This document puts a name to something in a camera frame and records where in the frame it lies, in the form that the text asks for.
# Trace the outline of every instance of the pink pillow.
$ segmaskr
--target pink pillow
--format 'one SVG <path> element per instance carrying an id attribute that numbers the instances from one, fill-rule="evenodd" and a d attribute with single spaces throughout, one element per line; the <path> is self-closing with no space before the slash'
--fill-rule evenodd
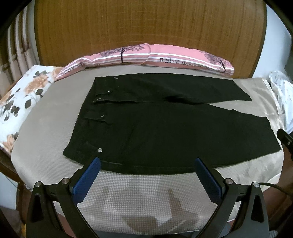
<path id="1" fill-rule="evenodd" d="M 84 56 L 66 65 L 56 80 L 66 78 L 87 67 L 102 67 L 117 64 L 138 64 L 170 68 L 185 68 L 208 71 L 231 76 L 232 64 L 223 58 L 201 50 L 174 45 L 133 45 L 106 50 L 98 54 Z"/>

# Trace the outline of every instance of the blue clamp pad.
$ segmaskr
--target blue clamp pad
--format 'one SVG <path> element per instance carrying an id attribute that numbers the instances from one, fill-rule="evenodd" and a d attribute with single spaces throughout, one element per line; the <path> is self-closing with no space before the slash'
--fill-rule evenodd
<path id="1" fill-rule="evenodd" d="M 211 202 L 219 204 L 222 201 L 222 189 L 200 158 L 195 159 L 195 172 L 200 179 Z"/>
<path id="2" fill-rule="evenodd" d="M 75 205 L 83 202 L 100 169 L 101 161 L 96 157 L 72 189 L 72 200 Z"/>

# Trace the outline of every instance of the tree print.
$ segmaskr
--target tree print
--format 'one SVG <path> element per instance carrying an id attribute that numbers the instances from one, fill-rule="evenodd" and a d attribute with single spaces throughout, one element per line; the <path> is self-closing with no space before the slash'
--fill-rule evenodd
<path id="1" fill-rule="evenodd" d="M 224 68 L 224 71 L 222 73 L 224 73 L 226 71 L 225 65 L 228 65 L 229 64 L 229 61 L 228 60 L 225 60 L 225 59 L 223 59 L 221 57 L 212 55 L 212 54 L 210 54 L 208 52 L 205 52 L 205 51 L 202 51 L 202 50 L 200 52 L 204 53 L 205 57 L 207 58 L 207 60 L 210 63 L 221 65 Z"/>
<path id="2" fill-rule="evenodd" d="M 140 50 L 144 50 L 144 44 L 143 45 L 131 45 L 131 46 L 124 46 L 124 47 L 120 47 L 120 48 L 116 48 L 113 50 L 106 50 L 100 53 L 101 56 L 103 57 L 107 57 L 111 54 L 114 53 L 120 53 L 121 54 L 121 63 L 123 64 L 123 53 L 126 51 L 140 51 Z"/>

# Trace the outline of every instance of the floral pillow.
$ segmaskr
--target floral pillow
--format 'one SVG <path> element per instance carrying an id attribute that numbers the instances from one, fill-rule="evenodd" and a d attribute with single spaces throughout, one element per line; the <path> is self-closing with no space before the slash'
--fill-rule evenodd
<path id="1" fill-rule="evenodd" d="M 34 65 L 0 100 L 0 148 L 9 156 L 22 123 L 61 69 Z"/>

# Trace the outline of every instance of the white wall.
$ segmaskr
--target white wall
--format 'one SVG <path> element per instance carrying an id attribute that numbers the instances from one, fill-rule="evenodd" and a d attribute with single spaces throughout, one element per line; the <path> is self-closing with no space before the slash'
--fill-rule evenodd
<path id="1" fill-rule="evenodd" d="M 268 78 L 270 71 L 284 72 L 291 49 L 291 35 L 277 14 L 267 5 L 267 30 L 263 50 L 253 78 Z"/>
<path id="2" fill-rule="evenodd" d="M 0 173 L 0 206 L 16 209 L 17 182 Z"/>

